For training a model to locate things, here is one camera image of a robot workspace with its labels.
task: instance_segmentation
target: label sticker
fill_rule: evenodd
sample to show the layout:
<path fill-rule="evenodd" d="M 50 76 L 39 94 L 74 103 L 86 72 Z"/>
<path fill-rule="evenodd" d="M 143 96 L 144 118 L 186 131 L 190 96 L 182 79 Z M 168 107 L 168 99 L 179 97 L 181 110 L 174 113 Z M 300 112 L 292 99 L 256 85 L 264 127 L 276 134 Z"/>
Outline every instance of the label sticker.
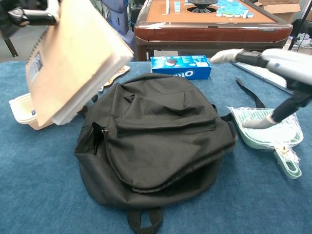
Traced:
<path fill-rule="evenodd" d="M 34 60 L 32 64 L 30 65 L 29 69 L 29 75 L 30 75 L 30 81 L 33 82 L 36 76 L 38 75 L 39 71 L 41 70 L 43 64 L 42 64 L 42 59 L 41 55 L 38 52 L 36 56 L 34 57 Z"/>

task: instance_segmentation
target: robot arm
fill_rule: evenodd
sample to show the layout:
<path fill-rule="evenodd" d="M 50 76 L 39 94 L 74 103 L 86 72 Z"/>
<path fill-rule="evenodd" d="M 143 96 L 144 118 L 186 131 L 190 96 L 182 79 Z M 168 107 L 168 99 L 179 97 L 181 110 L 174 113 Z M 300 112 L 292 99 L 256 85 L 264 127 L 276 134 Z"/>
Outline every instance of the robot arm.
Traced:
<path fill-rule="evenodd" d="M 312 99 L 312 57 L 281 49 L 268 49 L 263 53 L 249 52 L 243 49 L 231 49 L 218 52 L 211 63 L 243 62 L 253 66 L 267 68 L 287 82 L 287 88 L 293 90 L 293 96 L 280 104 L 271 116 L 262 120 L 246 121 L 243 127 L 264 129 L 274 126 L 305 107 Z"/>
<path fill-rule="evenodd" d="M 46 7 L 36 9 L 37 5 Z M 55 25 L 58 22 L 59 0 L 0 0 L 0 38 L 10 38 L 27 25 Z"/>

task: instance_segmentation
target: takeout container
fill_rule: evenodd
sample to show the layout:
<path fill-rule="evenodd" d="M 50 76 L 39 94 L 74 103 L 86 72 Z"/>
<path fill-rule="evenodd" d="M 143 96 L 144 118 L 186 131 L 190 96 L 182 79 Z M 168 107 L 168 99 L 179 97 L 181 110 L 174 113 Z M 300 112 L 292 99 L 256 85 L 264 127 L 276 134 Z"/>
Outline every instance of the takeout container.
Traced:
<path fill-rule="evenodd" d="M 48 121 L 47 123 L 39 127 L 37 122 L 37 114 L 32 114 L 32 111 L 34 110 L 34 105 L 30 93 L 10 100 L 9 104 L 11 106 L 14 118 L 18 123 L 28 124 L 35 130 L 40 130 L 53 124 L 52 121 Z"/>

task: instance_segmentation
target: light green dustpan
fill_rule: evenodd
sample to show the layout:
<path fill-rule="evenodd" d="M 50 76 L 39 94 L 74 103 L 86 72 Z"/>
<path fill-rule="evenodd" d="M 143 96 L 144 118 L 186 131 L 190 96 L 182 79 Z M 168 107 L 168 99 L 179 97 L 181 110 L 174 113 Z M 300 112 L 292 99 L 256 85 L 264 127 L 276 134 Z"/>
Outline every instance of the light green dustpan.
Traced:
<path fill-rule="evenodd" d="M 263 119 L 274 109 L 229 107 L 244 142 L 254 149 L 274 150 L 278 163 L 285 174 L 296 179 L 301 176 L 299 158 L 292 147 L 303 140 L 303 133 L 296 114 L 268 129 L 249 129 L 242 127 L 247 120 Z"/>

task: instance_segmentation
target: oreo box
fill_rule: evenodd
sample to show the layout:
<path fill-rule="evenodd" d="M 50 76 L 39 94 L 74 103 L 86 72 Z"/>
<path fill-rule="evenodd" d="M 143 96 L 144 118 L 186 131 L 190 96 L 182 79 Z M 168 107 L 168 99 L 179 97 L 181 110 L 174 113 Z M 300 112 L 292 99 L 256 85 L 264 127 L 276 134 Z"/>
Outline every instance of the oreo box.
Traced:
<path fill-rule="evenodd" d="M 211 72 L 211 65 L 204 55 L 151 57 L 151 60 L 152 73 L 208 79 Z"/>

